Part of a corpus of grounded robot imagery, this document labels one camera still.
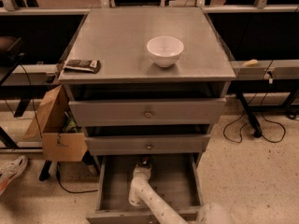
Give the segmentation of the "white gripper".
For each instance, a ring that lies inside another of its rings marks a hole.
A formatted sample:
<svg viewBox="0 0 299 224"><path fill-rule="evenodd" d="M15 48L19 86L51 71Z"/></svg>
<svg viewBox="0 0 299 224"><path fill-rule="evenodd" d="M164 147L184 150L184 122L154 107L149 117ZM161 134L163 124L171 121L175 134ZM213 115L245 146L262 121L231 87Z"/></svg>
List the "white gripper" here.
<svg viewBox="0 0 299 224"><path fill-rule="evenodd" d="M148 182L151 177L151 166L137 165L133 171L133 180L142 180Z"/></svg>

